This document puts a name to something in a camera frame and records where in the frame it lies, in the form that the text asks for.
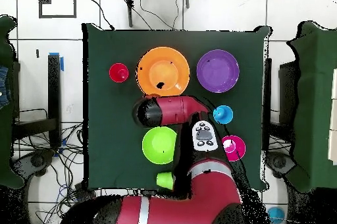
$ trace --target orange plate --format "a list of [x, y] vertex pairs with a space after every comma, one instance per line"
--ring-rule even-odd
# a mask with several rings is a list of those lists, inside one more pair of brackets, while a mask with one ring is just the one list
[[185, 57], [170, 47], [149, 50], [138, 63], [137, 81], [145, 94], [180, 95], [190, 80]]

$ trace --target green tablecloth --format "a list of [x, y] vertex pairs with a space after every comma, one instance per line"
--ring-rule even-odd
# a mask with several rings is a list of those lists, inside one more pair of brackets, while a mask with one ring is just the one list
[[[228, 129], [246, 143], [247, 151], [242, 160], [249, 183], [256, 190], [266, 188], [259, 172], [263, 40], [270, 32], [268, 26], [256, 32], [103, 31], [91, 24], [86, 28], [90, 188], [157, 189], [157, 173], [171, 170], [171, 163], [155, 165], [145, 158], [142, 138], [148, 129], [136, 126], [132, 119], [132, 107], [143, 95], [135, 78], [137, 62], [146, 51], [159, 46], [178, 50], [189, 63], [190, 83], [183, 95], [195, 96], [206, 104], [204, 97], [215, 105], [231, 106], [234, 119]], [[208, 92], [197, 81], [197, 62], [213, 49], [230, 52], [240, 67], [237, 84], [223, 94]], [[117, 84], [109, 78], [113, 63], [124, 63], [128, 67], [130, 77], [126, 82]], [[223, 126], [218, 126], [218, 131], [225, 136]]]
[[328, 160], [333, 70], [337, 68], [337, 30], [304, 22], [290, 42], [298, 59], [298, 108], [294, 119], [294, 167], [287, 178], [300, 192], [337, 188], [337, 165]]
[[[0, 65], [8, 68], [7, 78], [13, 94], [13, 50], [7, 41], [7, 34], [16, 27], [9, 16], [0, 16]], [[9, 165], [12, 156], [13, 101], [0, 109], [0, 184], [20, 188], [24, 181], [15, 175]]]

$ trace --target blue cup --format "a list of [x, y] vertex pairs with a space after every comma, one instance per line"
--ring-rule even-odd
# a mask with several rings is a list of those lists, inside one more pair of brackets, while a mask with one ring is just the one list
[[221, 105], [213, 111], [214, 120], [221, 125], [230, 123], [233, 119], [233, 110], [229, 106]]

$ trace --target red cup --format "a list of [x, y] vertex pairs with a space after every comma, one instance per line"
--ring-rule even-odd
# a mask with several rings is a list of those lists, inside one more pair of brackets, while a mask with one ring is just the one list
[[109, 76], [114, 82], [124, 82], [129, 77], [129, 70], [122, 63], [115, 63], [110, 67]]

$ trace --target green bowl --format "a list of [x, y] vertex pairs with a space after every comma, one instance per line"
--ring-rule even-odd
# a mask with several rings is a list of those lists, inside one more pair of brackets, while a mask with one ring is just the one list
[[142, 150], [150, 162], [164, 165], [173, 161], [175, 143], [175, 131], [165, 126], [155, 127], [145, 134]]

